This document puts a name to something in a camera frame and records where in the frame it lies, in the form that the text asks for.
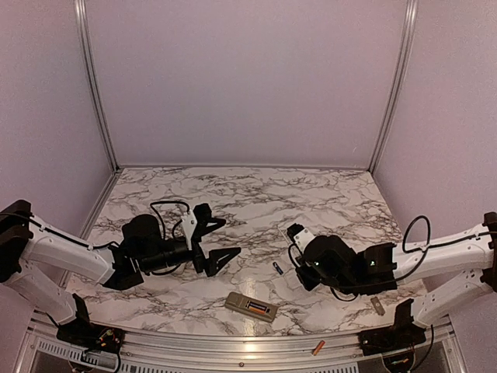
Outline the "beige grey remote control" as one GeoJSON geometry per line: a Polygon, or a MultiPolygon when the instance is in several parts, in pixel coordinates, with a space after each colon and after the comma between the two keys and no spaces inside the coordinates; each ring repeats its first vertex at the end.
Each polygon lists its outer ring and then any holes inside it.
{"type": "Polygon", "coordinates": [[[276,318],[279,307],[240,293],[230,292],[224,307],[242,315],[249,316],[264,322],[272,322],[276,318]]]}

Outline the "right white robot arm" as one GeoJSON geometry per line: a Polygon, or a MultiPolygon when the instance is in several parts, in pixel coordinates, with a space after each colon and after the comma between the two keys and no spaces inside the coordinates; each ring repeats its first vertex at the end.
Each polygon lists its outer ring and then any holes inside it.
{"type": "Polygon", "coordinates": [[[496,290],[494,212],[486,213],[480,225],[455,235],[387,242],[359,252],[337,235],[314,235],[299,224],[291,225],[287,235],[300,253],[297,277],[309,291],[322,284],[344,295],[377,295],[427,277],[456,274],[426,295],[397,306],[398,320],[384,333],[393,348],[413,338],[415,326],[425,329],[457,306],[496,290]]]}

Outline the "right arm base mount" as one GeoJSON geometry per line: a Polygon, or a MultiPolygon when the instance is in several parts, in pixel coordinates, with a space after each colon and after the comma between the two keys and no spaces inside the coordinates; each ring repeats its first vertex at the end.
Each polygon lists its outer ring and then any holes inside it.
{"type": "Polygon", "coordinates": [[[359,332],[364,356],[388,353],[426,342],[426,329],[415,325],[411,315],[413,302],[410,298],[397,305],[392,325],[359,332]]]}

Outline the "clear handle screwdriver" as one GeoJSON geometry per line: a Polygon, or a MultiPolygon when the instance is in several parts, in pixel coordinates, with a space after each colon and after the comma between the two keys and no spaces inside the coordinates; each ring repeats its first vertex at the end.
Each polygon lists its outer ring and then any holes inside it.
{"type": "Polygon", "coordinates": [[[287,238],[287,236],[285,235],[285,233],[283,232],[283,230],[280,228],[280,227],[277,227],[279,233],[282,235],[283,239],[285,240],[286,243],[291,243],[291,241],[287,238]]]}

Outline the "beige remote battery cover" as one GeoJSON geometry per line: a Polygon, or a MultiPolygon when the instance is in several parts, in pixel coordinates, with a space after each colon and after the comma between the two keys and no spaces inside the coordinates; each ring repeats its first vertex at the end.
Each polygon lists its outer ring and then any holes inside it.
{"type": "Polygon", "coordinates": [[[379,300],[378,297],[372,297],[372,299],[370,301],[372,303],[372,306],[374,307],[375,312],[378,315],[385,314],[385,309],[384,309],[383,305],[381,304],[381,301],[379,300]]]}

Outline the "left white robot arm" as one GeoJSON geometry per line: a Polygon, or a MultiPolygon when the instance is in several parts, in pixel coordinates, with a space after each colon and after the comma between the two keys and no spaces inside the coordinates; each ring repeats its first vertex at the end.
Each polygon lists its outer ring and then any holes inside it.
{"type": "Polygon", "coordinates": [[[31,204],[18,200],[1,212],[1,282],[67,326],[82,346],[98,339],[98,329],[85,317],[85,304],[56,285],[38,266],[43,263],[83,276],[105,288],[126,291],[143,284],[144,276],[166,275],[184,263],[213,277],[240,252],[231,247],[205,253],[202,238],[222,228],[208,204],[186,210],[182,236],[166,238],[153,214],[140,214],[122,227],[121,242],[95,245],[55,228],[34,215],[31,204]]]}

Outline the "white battery cover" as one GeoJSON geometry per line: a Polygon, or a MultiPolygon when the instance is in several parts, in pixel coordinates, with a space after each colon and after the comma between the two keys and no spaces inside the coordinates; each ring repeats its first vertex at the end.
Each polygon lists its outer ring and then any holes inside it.
{"type": "Polygon", "coordinates": [[[294,291],[295,289],[302,288],[302,284],[300,283],[296,274],[285,274],[283,276],[283,279],[285,280],[285,283],[288,286],[288,288],[291,289],[292,291],[294,291]]]}

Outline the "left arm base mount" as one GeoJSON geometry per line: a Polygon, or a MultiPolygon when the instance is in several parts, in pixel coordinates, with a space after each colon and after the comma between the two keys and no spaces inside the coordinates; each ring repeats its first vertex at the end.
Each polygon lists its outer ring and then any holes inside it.
{"type": "Polygon", "coordinates": [[[124,330],[91,322],[85,301],[76,294],[72,297],[76,307],[75,318],[57,324],[57,338],[90,351],[118,354],[123,344],[124,330]]]}

